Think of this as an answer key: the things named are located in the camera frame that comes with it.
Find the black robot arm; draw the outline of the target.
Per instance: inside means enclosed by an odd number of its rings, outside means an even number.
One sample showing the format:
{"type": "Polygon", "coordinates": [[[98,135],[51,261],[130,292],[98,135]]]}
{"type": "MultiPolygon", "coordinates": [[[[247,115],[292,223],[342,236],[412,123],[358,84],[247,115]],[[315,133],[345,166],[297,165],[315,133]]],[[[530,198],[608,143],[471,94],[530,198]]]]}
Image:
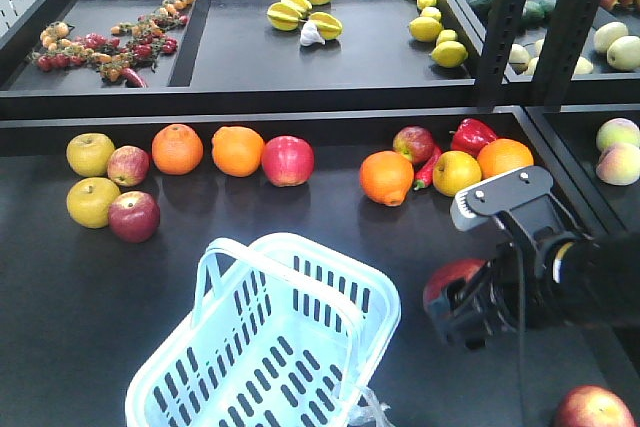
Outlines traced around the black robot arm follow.
{"type": "Polygon", "coordinates": [[[553,196],[488,214],[507,235],[490,260],[436,270],[423,307],[448,344],[501,332],[639,324],[639,235],[593,237],[553,196]]]}

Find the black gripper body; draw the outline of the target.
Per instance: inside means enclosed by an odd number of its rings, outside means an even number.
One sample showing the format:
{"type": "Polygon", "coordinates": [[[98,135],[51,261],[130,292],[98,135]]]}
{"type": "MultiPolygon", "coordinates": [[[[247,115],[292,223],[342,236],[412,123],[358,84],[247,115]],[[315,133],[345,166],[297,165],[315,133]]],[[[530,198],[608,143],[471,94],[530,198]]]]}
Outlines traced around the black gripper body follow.
{"type": "Polygon", "coordinates": [[[501,332],[561,325],[592,326],[595,304],[574,279],[563,279],[568,251],[582,229],[556,197],[542,196],[491,216],[507,238],[468,281],[447,285],[427,313],[447,344],[484,344],[501,332]]]}

